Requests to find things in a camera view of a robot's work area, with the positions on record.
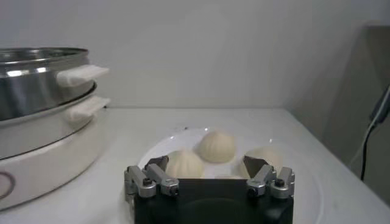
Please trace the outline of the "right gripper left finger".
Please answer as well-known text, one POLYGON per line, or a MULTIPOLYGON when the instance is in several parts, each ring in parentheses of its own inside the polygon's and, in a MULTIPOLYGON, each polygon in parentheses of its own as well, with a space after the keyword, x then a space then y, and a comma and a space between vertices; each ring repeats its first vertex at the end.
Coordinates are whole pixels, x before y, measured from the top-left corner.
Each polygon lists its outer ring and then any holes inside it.
POLYGON ((136 196, 152 198, 157 190, 163 195, 176 197, 179 195, 179 180, 169 176, 165 170, 169 162, 168 156, 150 159, 141 169, 129 166, 124 171, 125 201, 131 203, 136 196))

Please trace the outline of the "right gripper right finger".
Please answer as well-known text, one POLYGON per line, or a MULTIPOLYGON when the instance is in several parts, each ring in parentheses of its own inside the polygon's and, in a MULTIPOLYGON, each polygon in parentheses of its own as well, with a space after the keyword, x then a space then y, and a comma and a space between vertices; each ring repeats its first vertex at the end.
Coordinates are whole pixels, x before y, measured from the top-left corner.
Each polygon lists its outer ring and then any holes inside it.
POLYGON ((271 197, 284 200, 294 196, 295 173, 289 167, 282 167, 279 175, 274 166, 264 159, 244 156, 244 170, 249 178, 246 181, 247 195, 251 198, 263 196, 269 189, 271 197))

